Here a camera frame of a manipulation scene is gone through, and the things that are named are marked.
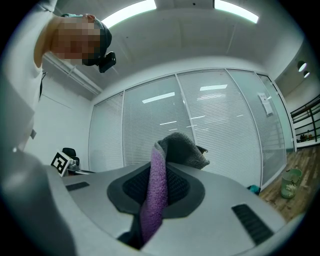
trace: trash can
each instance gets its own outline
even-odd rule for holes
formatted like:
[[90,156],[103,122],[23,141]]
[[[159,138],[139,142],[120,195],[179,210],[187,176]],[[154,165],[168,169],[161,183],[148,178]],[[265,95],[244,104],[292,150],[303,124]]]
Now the trash can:
[[300,169],[289,169],[282,174],[281,196],[286,199],[293,198],[301,183],[302,171]]

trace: purple and gray towel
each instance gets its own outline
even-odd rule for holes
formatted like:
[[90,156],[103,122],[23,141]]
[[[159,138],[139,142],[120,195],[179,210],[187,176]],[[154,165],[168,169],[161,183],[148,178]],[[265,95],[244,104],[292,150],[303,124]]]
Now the purple and gray towel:
[[143,243],[155,234],[162,223],[162,212],[168,206],[166,162],[202,169],[210,161],[203,153],[206,149],[196,146],[185,134],[174,132],[154,144],[146,199],[140,211]]

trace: black textured strip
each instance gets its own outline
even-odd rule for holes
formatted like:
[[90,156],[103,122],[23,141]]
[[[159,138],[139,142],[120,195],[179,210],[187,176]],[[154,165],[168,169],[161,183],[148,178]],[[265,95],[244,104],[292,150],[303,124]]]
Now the black textured strip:
[[232,210],[256,245],[274,234],[248,205],[239,204],[232,207]]
[[66,185],[65,187],[68,191],[73,191],[73,190],[79,190],[88,186],[90,185],[87,182],[79,182],[71,185]]

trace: white paper sign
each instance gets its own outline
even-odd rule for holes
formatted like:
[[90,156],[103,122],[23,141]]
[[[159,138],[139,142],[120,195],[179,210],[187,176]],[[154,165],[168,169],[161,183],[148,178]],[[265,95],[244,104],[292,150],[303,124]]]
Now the white paper sign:
[[266,94],[258,92],[258,96],[259,96],[259,98],[260,98],[260,100],[262,102],[262,105],[263,105],[263,107],[265,109],[266,114],[267,115],[272,114],[273,110],[272,110],[272,107],[270,105],[270,102],[269,102]]

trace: towel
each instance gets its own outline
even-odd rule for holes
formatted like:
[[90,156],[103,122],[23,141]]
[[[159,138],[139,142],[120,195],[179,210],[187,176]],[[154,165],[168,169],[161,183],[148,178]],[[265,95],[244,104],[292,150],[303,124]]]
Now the towel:
[[166,161],[202,169],[210,163],[203,156],[206,149],[196,146],[185,134],[174,132],[156,142],[151,151],[147,194],[140,210],[140,227],[145,244],[162,223],[162,212],[168,206]]

